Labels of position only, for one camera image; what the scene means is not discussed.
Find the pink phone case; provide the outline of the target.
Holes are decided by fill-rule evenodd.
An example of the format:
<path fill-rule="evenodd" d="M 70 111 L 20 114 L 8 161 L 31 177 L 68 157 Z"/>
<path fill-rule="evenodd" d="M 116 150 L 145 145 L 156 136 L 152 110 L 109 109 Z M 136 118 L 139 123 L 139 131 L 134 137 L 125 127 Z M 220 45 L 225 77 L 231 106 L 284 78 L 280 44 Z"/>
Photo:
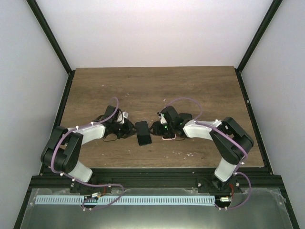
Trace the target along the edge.
<path fill-rule="evenodd" d="M 162 140 L 164 140 L 164 141 L 167 141 L 167 140 L 175 140 L 175 139 L 176 139 L 176 134 L 162 136 Z"/>

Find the black phone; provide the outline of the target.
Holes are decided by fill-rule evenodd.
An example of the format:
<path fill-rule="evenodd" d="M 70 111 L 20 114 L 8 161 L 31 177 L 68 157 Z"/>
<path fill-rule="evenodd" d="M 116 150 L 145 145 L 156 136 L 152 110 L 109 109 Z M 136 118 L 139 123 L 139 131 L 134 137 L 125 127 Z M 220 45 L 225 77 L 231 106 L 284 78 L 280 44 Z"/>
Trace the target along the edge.
<path fill-rule="evenodd" d="M 135 129 L 139 146 L 146 146 L 152 143 L 147 121 L 136 122 Z"/>

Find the black phone case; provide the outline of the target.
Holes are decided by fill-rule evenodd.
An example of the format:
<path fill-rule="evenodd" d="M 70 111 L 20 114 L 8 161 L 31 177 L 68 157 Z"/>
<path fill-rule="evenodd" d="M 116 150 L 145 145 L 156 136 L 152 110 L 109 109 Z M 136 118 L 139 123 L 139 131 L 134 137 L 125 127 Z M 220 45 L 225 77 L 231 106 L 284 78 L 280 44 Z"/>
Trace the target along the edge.
<path fill-rule="evenodd" d="M 192 114 L 189 113 L 179 113 L 179 116 L 184 120 L 184 121 L 190 121 L 193 120 Z"/>

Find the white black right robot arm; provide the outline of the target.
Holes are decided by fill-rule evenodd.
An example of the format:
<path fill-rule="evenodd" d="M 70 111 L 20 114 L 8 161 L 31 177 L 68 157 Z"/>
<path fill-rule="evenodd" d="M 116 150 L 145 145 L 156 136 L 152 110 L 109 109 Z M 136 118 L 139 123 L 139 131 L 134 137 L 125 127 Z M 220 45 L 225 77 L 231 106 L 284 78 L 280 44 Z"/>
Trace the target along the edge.
<path fill-rule="evenodd" d="M 188 113 L 177 113 L 168 106 L 158 113 L 159 121 L 149 128 L 151 134 L 163 139 L 201 138 L 214 142 L 221 155 L 221 161 L 211 179 L 212 188 L 223 192 L 229 186 L 229 180 L 237 174 L 237 169 L 248 158 L 254 147 L 254 140 L 231 117 L 223 120 L 198 121 Z"/>

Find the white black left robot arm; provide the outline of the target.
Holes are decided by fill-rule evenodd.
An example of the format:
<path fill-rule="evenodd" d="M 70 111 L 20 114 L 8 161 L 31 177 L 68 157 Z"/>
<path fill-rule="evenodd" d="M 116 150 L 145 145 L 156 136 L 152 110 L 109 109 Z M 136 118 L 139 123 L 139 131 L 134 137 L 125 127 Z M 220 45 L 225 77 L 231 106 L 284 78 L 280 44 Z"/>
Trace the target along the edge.
<path fill-rule="evenodd" d="M 93 171 L 79 161 L 81 146 L 93 140 L 103 140 L 108 135 L 125 139 L 134 134 L 136 128 L 128 119 L 128 113 L 109 105 L 104 114 L 87 125 L 56 127 L 41 154 L 41 162 L 54 173 L 67 174 L 80 181 L 81 188 L 91 193 L 97 188 L 97 180 L 92 177 Z"/>

